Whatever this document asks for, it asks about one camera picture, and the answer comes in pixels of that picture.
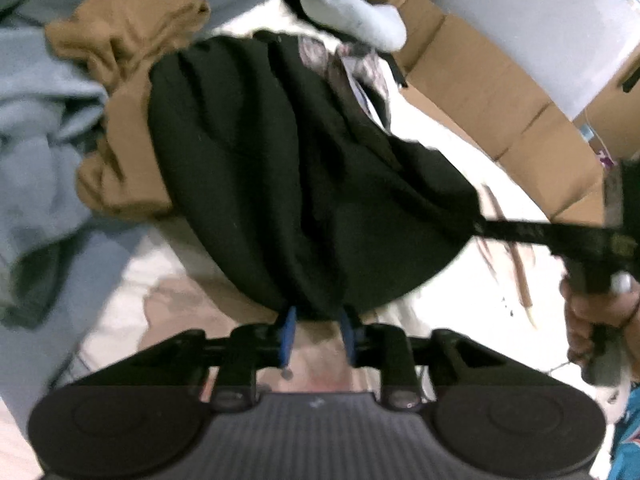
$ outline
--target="sock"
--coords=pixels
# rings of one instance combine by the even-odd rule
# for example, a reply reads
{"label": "sock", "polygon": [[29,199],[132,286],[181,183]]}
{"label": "sock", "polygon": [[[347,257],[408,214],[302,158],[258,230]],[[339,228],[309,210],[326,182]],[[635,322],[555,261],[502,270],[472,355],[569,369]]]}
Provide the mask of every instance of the sock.
{"label": "sock", "polygon": [[315,22],[346,32],[382,52],[400,50],[406,42],[406,28],[393,6],[373,6],[365,0],[300,0],[300,3]]}

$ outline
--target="white fabric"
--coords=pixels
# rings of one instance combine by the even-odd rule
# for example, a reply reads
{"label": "white fabric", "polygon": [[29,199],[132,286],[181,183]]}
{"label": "white fabric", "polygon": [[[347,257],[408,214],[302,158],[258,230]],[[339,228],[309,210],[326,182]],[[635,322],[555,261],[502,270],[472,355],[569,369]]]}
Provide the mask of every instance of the white fabric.
{"label": "white fabric", "polygon": [[[259,28],[308,34],[325,41],[332,50],[338,45],[335,38],[298,22],[282,0],[257,6],[214,33],[245,36]],[[507,218],[546,221],[526,193],[489,158],[411,106],[400,95],[388,66],[384,65],[391,92],[394,135],[440,150],[474,186],[487,184]],[[558,292],[563,268],[546,248],[535,248],[535,255],[536,263],[527,274],[527,281],[539,330],[532,327],[517,298],[497,283],[474,240],[439,275],[380,309],[378,319],[402,326],[410,335],[426,336],[429,327],[450,328],[530,367],[550,370],[566,359],[563,301]],[[172,274],[222,275],[186,222],[180,219],[158,224],[141,243],[103,316],[79,350],[80,357],[91,368],[105,367],[136,352],[147,329],[143,299],[160,279]],[[593,395],[573,365],[558,370],[554,376]],[[593,472],[604,478],[607,471],[604,451]]]}

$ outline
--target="black cloth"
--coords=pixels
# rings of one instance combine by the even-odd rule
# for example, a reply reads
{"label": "black cloth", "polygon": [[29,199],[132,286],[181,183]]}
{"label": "black cloth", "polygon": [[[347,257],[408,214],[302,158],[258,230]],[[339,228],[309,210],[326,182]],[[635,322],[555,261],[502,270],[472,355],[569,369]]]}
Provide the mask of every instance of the black cloth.
{"label": "black cloth", "polygon": [[298,38],[219,36],[161,59],[148,110],[165,184],[239,290],[273,310],[358,312],[408,293],[469,240],[475,189],[437,151],[350,133]]}
{"label": "black cloth", "polygon": [[[310,23],[318,30],[324,30],[325,32],[328,32],[329,34],[331,34],[332,36],[335,36],[338,40],[340,40],[343,43],[357,42],[357,40],[353,36],[350,36],[349,34],[346,34],[339,30],[335,30],[334,28],[331,28],[331,27],[327,27],[322,23],[318,23],[312,20],[310,17],[306,15],[305,9],[302,8],[302,3],[300,3],[300,0],[284,0],[284,2],[289,6],[289,9],[292,10],[292,12],[296,15],[296,17],[299,20]],[[389,68],[391,69],[391,73],[394,76],[394,80],[396,81],[396,84],[400,85],[402,88],[408,88],[409,85],[406,81],[406,78],[404,77],[404,74],[402,73],[402,69],[399,67],[398,62],[393,57],[393,55],[390,54],[389,52],[378,52],[378,55],[389,64]]]}

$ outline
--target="ribbed black surface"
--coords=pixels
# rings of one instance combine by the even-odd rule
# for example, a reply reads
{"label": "ribbed black surface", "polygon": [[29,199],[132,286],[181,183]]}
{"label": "ribbed black surface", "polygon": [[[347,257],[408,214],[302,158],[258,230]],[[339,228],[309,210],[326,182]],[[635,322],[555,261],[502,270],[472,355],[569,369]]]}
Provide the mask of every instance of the ribbed black surface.
{"label": "ribbed black surface", "polygon": [[[219,416],[201,444],[147,480],[496,480],[452,457],[417,415],[370,394],[266,394]],[[574,474],[563,480],[590,480]]]}

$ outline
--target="metal bolt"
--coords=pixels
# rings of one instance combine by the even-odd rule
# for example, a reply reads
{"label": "metal bolt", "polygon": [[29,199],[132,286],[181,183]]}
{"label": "metal bolt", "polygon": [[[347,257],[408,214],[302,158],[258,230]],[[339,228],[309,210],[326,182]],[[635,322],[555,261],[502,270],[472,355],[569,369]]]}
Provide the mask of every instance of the metal bolt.
{"label": "metal bolt", "polygon": [[244,395],[233,390],[222,390],[212,400],[214,408],[219,412],[232,412],[244,408]]}
{"label": "metal bolt", "polygon": [[411,410],[420,404],[420,396],[409,390],[396,390],[389,395],[389,404],[397,410]]}

